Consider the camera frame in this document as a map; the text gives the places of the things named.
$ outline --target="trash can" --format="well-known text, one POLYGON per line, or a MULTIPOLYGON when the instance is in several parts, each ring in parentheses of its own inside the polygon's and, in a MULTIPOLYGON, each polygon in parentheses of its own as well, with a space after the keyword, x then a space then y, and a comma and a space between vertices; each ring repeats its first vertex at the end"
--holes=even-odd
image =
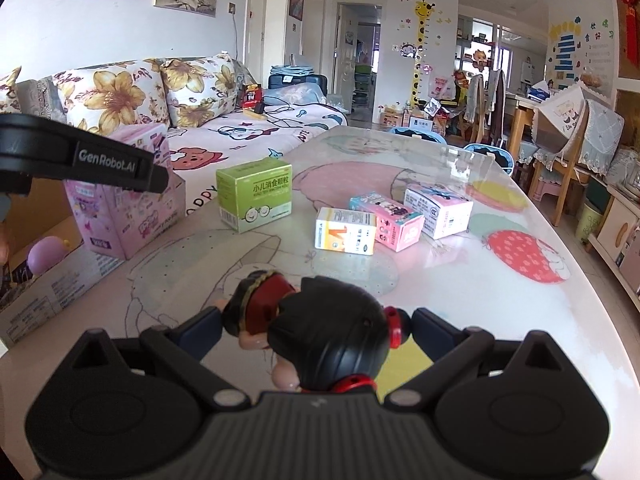
POLYGON ((602 220, 602 213, 587 200, 580 215, 578 228, 575 230, 575 237, 582 242, 586 242, 589 235, 600 225, 600 220, 602 220))

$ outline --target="green box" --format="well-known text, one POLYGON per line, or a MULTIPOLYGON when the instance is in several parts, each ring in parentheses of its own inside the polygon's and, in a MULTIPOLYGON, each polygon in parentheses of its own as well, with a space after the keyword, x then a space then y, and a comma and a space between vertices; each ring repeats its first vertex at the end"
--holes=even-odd
POLYGON ((216 171, 223 222, 239 233, 291 213, 291 165, 264 158, 216 171))

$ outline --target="giraffe wall sticker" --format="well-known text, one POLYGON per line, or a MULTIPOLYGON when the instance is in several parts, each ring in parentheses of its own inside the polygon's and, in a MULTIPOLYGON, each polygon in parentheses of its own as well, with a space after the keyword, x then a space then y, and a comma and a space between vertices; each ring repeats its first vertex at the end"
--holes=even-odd
POLYGON ((435 6, 436 4, 428 4, 426 0, 419 0, 415 4, 414 10, 416 16, 418 16, 418 38, 416 44, 417 51, 415 53, 414 80, 411 85, 412 107, 415 107, 418 104, 418 86, 420 85, 420 78, 423 74, 420 60, 422 59, 422 53, 424 51, 427 22, 429 21, 435 6))

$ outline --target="red chinese knot decoration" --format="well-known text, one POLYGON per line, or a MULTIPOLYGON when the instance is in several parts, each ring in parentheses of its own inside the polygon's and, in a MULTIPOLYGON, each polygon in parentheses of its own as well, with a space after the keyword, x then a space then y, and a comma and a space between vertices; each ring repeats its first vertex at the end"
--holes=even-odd
POLYGON ((635 66, 638 66, 638 22, 634 5, 638 0, 621 0, 626 10, 626 56, 635 66))

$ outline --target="blue stool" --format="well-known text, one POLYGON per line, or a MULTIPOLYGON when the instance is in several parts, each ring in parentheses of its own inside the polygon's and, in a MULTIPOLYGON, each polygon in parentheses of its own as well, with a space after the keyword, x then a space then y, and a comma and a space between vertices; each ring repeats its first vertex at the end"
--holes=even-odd
POLYGON ((405 137, 413 137, 414 135, 422 137, 422 140, 430 140, 431 142, 437 142, 439 144, 446 144, 447 141, 444 140, 444 137, 436 132, 429 132, 425 134, 423 132, 416 132, 410 128, 391 128, 390 132, 396 135, 403 135, 405 137))
POLYGON ((497 146, 489 146, 488 144, 468 144, 465 146, 465 151, 482 153, 483 155, 493 153, 495 155, 495 161, 500 165, 504 172, 509 176, 513 174, 515 162, 513 161, 511 153, 507 150, 498 148, 497 146))

